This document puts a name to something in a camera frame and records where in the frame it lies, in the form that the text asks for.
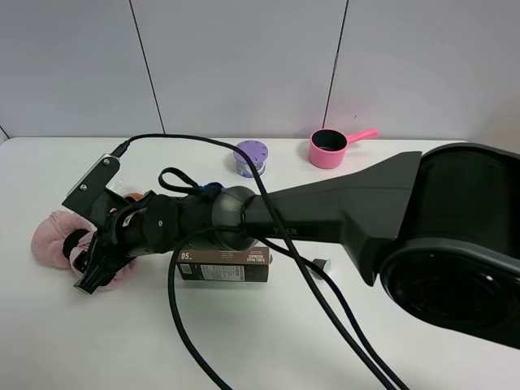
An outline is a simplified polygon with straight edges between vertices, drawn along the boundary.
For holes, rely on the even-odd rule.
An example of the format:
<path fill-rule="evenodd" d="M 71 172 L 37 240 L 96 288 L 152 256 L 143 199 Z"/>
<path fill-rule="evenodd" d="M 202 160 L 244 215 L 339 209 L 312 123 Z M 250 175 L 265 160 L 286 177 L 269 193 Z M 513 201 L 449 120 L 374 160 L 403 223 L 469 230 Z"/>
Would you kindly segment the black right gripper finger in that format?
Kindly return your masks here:
<path fill-rule="evenodd" d="M 106 232 L 92 230 L 80 239 L 79 247 L 82 252 L 79 255 L 80 271 L 101 271 L 106 265 L 105 247 Z"/>

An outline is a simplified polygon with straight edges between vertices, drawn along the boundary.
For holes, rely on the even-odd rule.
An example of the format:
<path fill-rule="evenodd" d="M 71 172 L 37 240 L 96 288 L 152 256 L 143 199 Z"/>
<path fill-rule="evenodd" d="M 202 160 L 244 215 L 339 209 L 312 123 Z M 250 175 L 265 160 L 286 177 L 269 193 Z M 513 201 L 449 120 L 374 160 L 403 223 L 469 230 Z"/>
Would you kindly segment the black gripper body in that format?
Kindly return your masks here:
<path fill-rule="evenodd" d="M 183 197 L 147 192 L 129 201 L 108 189 L 95 201 L 95 260 L 129 262 L 164 254 L 180 239 Z"/>

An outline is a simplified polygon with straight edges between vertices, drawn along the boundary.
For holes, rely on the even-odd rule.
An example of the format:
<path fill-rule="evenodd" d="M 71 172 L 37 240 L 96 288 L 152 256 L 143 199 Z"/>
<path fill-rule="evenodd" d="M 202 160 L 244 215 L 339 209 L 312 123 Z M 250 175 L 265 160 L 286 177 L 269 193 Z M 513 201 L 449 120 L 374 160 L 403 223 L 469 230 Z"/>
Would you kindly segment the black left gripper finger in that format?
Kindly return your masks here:
<path fill-rule="evenodd" d="M 93 294 L 99 288 L 106 287 L 121 271 L 126 263 L 123 259 L 113 256 L 105 251 L 106 265 L 101 271 L 80 271 L 79 256 L 73 262 L 73 269 L 81 273 L 74 287 L 86 294 Z"/>

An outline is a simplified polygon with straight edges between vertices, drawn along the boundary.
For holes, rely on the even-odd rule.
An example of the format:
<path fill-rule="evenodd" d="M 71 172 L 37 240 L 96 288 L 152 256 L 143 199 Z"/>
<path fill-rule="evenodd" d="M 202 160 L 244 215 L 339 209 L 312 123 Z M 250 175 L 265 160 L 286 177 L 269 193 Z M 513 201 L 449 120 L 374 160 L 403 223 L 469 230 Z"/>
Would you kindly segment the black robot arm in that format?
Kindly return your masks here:
<path fill-rule="evenodd" d="M 366 284 L 437 327 L 519 346 L 519 157 L 454 143 L 271 193 L 176 188 L 129 201 L 107 188 L 126 146 L 101 158 L 64 205 L 97 229 L 78 288 L 93 293 L 135 257 L 245 250 L 262 238 L 342 245 Z"/>

